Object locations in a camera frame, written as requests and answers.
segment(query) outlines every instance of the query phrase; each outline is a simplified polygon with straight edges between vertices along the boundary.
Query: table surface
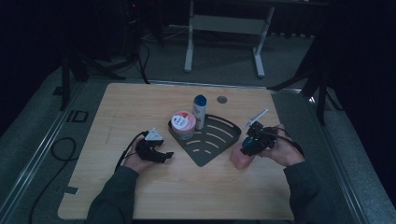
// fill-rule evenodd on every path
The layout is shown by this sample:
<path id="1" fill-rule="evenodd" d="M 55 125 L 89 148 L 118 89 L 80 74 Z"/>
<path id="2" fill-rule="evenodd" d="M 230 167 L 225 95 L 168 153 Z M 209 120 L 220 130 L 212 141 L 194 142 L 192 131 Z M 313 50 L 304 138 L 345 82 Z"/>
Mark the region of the table surface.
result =
<path id="1" fill-rule="evenodd" d="M 283 167 L 257 157 L 237 170 L 229 157 L 233 147 L 199 167 L 168 132 L 167 123 L 179 110 L 192 109 L 193 98 L 207 99 L 206 113 L 241 127 L 265 107 L 259 119 L 264 126 L 279 123 L 271 94 L 265 89 L 142 85 L 108 85 L 69 187 L 58 210 L 64 219 L 85 219 L 90 204 L 113 175 L 122 151 L 138 133 L 155 127 L 164 139 L 158 151 L 175 152 L 164 164 L 156 164 L 137 181 L 136 219 L 292 219 L 290 190 Z M 217 101 L 227 98 L 226 104 Z M 239 141 L 246 137 L 242 130 Z"/>

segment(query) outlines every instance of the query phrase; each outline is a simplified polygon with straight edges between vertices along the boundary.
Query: table leg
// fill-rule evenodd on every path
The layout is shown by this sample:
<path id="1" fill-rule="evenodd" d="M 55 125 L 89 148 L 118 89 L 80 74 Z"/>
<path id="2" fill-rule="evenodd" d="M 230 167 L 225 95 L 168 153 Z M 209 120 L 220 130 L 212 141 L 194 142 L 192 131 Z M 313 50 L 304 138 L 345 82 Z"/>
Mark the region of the table leg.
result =
<path id="1" fill-rule="evenodd" d="M 192 20 L 194 17 L 194 3 L 191 0 L 190 1 L 190 18 L 189 18 L 189 43 L 187 45 L 187 52 L 186 52 L 186 61 L 184 63 L 184 71 L 185 72 L 190 72 L 192 68 L 192 54 L 193 54 L 193 49 L 194 45 L 192 43 Z"/>
<path id="2" fill-rule="evenodd" d="M 265 20 L 264 26 L 262 27 L 262 33 L 261 33 L 261 37 L 260 37 L 260 42 L 259 45 L 255 48 L 253 48 L 253 57 L 254 57 L 254 62 L 256 64 L 256 69 L 257 69 L 257 76 L 258 77 L 264 77 L 264 68 L 262 66 L 262 56 L 261 56 L 261 52 L 262 52 L 262 46 L 264 44 L 265 41 L 265 37 L 267 36 L 268 33 L 268 28 L 270 27 L 271 24 L 271 19 L 274 15 L 274 11 L 275 11 L 275 7 L 270 7 L 268 10 L 268 15 L 267 18 Z"/>

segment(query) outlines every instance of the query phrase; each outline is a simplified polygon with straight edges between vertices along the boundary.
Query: dark jacket sleeve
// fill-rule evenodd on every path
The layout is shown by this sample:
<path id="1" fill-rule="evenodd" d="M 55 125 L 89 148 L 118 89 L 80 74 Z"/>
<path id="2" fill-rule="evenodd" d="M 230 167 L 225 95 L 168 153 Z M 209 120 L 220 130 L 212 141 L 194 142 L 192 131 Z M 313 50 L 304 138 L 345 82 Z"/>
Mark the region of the dark jacket sleeve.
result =
<path id="1" fill-rule="evenodd" d="M 134 216 L 134 189 L 139 174 L 121 166 L 92 201 L 87 223 L 128 223 Z"/>
<path id="2" fill-rule="evenodd" d="M 290 208 L 296 224 L 341 223 L 335 205 L 307 161 L 284 170 L 290 186 Z"/>

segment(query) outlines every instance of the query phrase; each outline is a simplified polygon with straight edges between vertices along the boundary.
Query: small round object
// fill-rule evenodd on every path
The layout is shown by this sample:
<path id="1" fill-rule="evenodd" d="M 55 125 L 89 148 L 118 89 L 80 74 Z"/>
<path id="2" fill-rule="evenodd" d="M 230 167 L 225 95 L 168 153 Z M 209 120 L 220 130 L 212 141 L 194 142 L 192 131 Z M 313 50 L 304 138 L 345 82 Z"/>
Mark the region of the small round object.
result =
<path id="1" fill-rule="evenodd" d="M 225 97 L 225 96 L 219 96 L 219 97 L 218 97 L 218 102 L 219 102 L 220 104 L 225 104 L 225 103 L 227 103 L 227 97 Z"/>

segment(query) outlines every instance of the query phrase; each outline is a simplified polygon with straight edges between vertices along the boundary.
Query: metal stand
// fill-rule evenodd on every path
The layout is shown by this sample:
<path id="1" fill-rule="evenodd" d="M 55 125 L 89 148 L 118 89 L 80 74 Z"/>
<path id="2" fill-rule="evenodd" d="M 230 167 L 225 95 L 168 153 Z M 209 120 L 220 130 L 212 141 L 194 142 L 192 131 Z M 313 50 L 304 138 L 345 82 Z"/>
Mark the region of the metal stand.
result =
<path id="1" fill-rule="evenodd" d="M 267 87 L 267 90 L 281 91 L 289 85 L 307 78 L 308 80 L 306 81 L 301 94 L 304 97 L 312 97 L 318 89 L 317 117 L 319 122 L 324 125 L 323 115 L 330 72 L 331 65 L 328 63 L 325 53 L 318 47 L 317 40 L 315 40 L 306 53 L 294 77 L 278 85 Z"/>
<path id="2" fill-rule="evenodd" d="M 62 105 L 60 108 L 62 111 L 66 108 L 70 100 L 70 70 L 72 70 L 77 81 L 86 82 L 88 80 L 89 75 L 83 62 L 89 64 L 107 77 L 118 80 L 125 79 L 125 77 L 117 76 L 110 69 L 103 67 L 101 64 L 81 53 L 67 52 L 62 58 L 62 87 L 58 87 L 53 93 L 55 95 L 62 95 Z"/>
<path id="3" fill-rule="evenodd" d="M 194 30 L 206 30 L 247 35 L 260 35 L 259 45 L 253 48 L 253 57 L 256 64 L 257 76 L 264 77 L 261 52 L 265 37 L 268 33 L 271 19 L 274 15 L 274 11 L 275 7 L 269 7 L 266 20 L 195 15 L 193 0 L 190 0 L 189 43 L 187 45 L 184 71 L 190 72 L 192 68 L 192 54 L 194 49 L 192 32 Z"/>

